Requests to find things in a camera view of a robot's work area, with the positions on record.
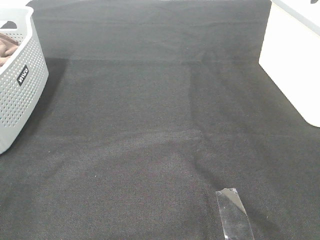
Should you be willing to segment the white plastic storage box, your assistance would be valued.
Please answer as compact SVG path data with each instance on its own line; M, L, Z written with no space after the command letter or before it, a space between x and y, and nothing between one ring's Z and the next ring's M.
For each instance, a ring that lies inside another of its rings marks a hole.
M302 118L320 126L320 2L273 0L258 63Z

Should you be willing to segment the clear adhesive tape strip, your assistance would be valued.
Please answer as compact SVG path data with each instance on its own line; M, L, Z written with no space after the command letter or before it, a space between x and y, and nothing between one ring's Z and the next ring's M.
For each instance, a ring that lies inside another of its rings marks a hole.
M236 188L215 192L225 240L254 240L253 231Z

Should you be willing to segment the brown microfibre towel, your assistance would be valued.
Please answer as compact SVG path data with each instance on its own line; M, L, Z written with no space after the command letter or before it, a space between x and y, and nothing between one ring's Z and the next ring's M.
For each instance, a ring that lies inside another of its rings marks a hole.
M2 67L7 60L18 49L19 43L7 35L0 34L0 66Z

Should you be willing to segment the grey perforated laundry basket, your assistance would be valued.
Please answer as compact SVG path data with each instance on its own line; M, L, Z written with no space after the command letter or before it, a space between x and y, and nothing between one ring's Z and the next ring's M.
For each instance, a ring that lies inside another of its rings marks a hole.
M1 5L0 19L16 28L1 34L18 43L17 49L0 68L0 151L15 141L37 105L49 72L37 30L33 8Z

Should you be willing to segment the black table cloth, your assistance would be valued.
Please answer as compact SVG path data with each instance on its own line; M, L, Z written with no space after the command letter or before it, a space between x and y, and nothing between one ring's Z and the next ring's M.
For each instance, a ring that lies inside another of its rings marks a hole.
M34 0L49 77L0 157L3 240L320 237L320 130L258 63L268 0Z

